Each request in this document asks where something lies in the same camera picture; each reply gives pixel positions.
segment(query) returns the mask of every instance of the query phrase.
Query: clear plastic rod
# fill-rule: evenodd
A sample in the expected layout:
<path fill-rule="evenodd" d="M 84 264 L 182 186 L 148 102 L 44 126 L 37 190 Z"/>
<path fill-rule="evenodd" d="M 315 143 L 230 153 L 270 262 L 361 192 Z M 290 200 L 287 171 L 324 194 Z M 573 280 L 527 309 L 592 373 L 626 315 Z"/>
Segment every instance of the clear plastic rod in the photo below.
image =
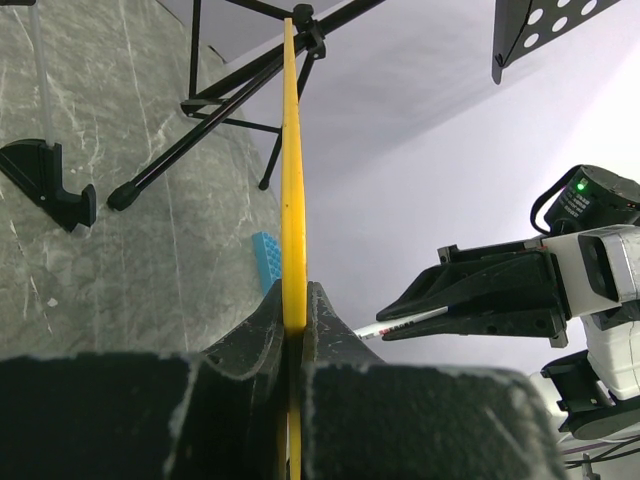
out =
<path fill-rule="evenodd" d="M 40 15 L 38 2 L 29 7 L 29 22 L 31 23 L 31 43 L 36 57 L 36 72 L 38 75 L 38 89 L 42 102 L 42 128 L 44 129 L 44 141 L 49 147 L 55 144 L 53 133 L 53 117 L 51 111 L 51 96 L 49 95 L 49 81 L 47 79 L 47 63 L 44 58 L 44 42 L 40 29 Z"/>

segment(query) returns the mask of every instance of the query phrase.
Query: blue object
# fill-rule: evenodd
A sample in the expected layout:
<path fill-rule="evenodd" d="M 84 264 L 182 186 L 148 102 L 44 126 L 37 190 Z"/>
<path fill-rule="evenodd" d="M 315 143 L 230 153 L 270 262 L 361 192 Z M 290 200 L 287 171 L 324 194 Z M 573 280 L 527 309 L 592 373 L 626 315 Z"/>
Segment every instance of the blue object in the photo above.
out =
<path fill-rule="evenodd" d="M 256 251 L 262 293 L 266 295 L 275 281 L 282 278 L 282 251 L 278 241 L 267 232 L 258 232 L 251 239 Z"/>

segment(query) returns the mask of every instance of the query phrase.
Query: white plastic casing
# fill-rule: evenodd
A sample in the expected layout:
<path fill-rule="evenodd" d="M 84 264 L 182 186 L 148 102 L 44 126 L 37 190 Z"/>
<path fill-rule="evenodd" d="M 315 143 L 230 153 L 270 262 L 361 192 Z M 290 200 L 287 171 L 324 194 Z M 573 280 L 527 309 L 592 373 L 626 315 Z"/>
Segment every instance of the white plastic casing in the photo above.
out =
<path fill-rule="evenodd" d="M 542 240 L 542 244 L 558 259 L 562 283 L 573 317 L 591 315 L 619 307 L 621 305 L 619 302 L 598 295 L 591 289 L 578 243 L 579 235 L 579 233 L 572 233 Z"/>
<path fill-rule="evenodd" d="M 581 317 L 587 336 L 589 363 L 616 398 L 640 395 L 640 322 L 601 331 L 590 315 Z"/>

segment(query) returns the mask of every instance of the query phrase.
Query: perforated black panel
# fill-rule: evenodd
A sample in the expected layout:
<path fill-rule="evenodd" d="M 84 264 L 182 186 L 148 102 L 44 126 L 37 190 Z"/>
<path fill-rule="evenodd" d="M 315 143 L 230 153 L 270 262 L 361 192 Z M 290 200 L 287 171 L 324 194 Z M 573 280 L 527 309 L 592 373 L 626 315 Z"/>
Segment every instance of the perforated black panel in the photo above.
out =
<path fill-rule="evenodd" d="M 620 0 L 497 0 L 493 80 L 517 59 L 573 30 Z"/>

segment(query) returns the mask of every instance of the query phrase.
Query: tripod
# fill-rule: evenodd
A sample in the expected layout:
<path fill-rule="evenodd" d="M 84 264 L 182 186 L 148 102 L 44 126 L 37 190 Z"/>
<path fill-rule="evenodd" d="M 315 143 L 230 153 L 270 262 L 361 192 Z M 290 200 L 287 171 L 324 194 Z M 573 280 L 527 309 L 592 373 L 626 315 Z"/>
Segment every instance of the tripod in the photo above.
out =
<path fill-rule="evenodd" d="M 384 0 L 352 0 L 322 20 L 315 20 L 311 5 L 300 4 L 294 7 L 292 12 L 288 12 L 259 0 L 227 1 L 276 19 L 293 19 L 293 24 L 298 31 L 294 37 L 296 56 L 306 52 L 304 64 L 297 79 L 299 96 L 304 91 L 315 61 L 326 56 L 324 44 L 326 36 L 384 2 Z M 194 0 L 193 2 L 189 99 L 182 102 L 181 107 L 187 116 L 202 121 L 132 180 L 116 188 L 107 199 L 108 206 L 113 210 L 122 211 L 133 204 L 145 188 L 221 123 L 277 134 L 269 163 L 259 185 L 261 190 L 269 188 L 269 181 L 282 147 L 282 128 L 230 119 L 229 116 L 283 69 L 283 44 L 272 48 L 215 84 L 196 93 L 201 3 L 202 0 Z M 223 98 L 236 89 L 238 89 L 237 92 L 229 98 Z M 200 113 L 200 110 L 208 105 L 217 105 L 218 107 L 208 115 Z"/>

